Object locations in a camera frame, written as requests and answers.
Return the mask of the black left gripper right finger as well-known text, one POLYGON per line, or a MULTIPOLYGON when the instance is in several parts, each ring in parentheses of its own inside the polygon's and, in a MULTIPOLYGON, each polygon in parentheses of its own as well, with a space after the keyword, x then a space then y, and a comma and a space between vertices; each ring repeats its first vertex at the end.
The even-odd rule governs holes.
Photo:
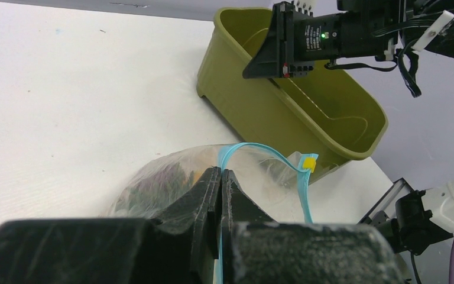
POLYGON ((403 283, 370 225, 276 222, 222 173, 222 283, 403 283))

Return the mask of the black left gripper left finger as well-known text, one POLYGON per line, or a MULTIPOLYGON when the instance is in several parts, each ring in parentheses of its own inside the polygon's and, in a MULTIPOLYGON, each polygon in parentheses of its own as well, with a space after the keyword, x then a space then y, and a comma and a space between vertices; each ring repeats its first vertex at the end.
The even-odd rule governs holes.
POLYGON ((218 257, 222 171, 206 169, 155 217, 0 225, 0 283, 209 283, 218 257))

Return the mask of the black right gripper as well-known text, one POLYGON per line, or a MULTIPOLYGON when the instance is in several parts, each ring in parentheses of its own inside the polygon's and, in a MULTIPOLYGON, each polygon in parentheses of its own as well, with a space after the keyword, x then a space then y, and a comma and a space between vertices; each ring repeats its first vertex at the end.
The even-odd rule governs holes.
POLYGON ((314 69, 315 61, 334 61, 339 58, 339 33, 343 13, 315 17, 311 1, 290 3, 293 6, 293 58, 287 60, 290 4, 279 2, 273 5, 267 35, 242 72, 243 78, 302 77, 314 69))

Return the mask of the clear zip top bag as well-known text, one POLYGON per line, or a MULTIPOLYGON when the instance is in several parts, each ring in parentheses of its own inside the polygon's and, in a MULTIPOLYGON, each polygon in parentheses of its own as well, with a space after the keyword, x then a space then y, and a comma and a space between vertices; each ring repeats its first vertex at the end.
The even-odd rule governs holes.
POLYGON ((250 186, 235 194, 234 210, 248 220, 261 222, 270 208, 281 205, 293 194, 291 205, 301 203, 301 210, 290 208, 288 222, 312 222, 307 188, 316 167, 318 154, 293 153, 285 157, 258 143, 199 146, 161 157, 146 164, 132 178, 107 215, 150 218, 172 204, 199 180, 206 168, 217 166, 233 170, 235 176, 250 186))

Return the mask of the olive green plastic basket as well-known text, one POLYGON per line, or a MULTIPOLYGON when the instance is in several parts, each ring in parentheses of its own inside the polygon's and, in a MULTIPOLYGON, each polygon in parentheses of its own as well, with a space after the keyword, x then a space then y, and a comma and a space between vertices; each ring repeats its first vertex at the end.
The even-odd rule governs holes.
POLYGON ((197 74, 197 93, 207 98, 248 142, 285 156, 318 154, 313 181, 347 163, 369 158, 387 127, 381 105, 343 70, 318 63, 302 78, 244 79, 242 71, 265 38, 268 8, 225 7, 197 74))

